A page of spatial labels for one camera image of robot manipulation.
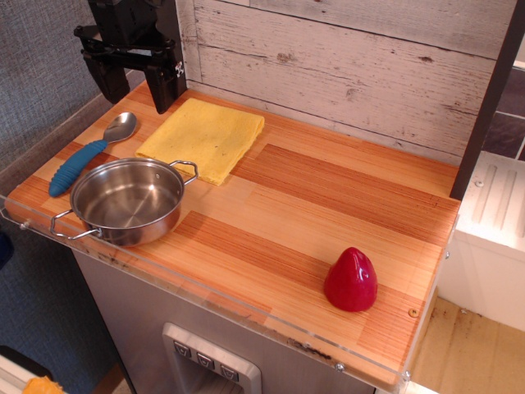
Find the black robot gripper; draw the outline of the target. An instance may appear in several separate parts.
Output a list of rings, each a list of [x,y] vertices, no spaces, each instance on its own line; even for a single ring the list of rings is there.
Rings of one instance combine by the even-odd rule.
[[[179,98],[176,66],[167,64],[154,1],[90,1],[93,25],[75,27],[89,73],[112,104],[128,94],[125,69],[144,71],[159,114]]]

